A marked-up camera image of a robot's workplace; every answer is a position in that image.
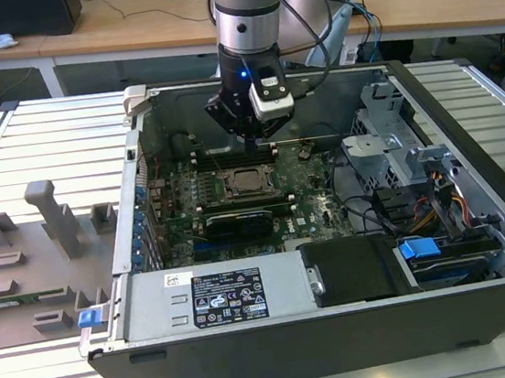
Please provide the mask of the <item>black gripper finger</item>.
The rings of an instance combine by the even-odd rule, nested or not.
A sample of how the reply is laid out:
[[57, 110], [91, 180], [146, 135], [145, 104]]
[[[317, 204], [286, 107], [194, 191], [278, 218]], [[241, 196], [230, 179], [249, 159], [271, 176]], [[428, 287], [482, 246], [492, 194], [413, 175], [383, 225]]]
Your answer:
[[229, 135], [243, 142], [247, 156], [256, 153], [253, 110], [249, 98], [235, 92], [219, 92], [205, 104], [205, 111]]
[[276, 134], [282, 127], [284, 127], [293, 118], [293, 112], [284, 116], [274, 118], [271, 120], [260, 120], [255, 118], [254, 125], [256, 128], [256, 145], [264, 143], [272, 135]]

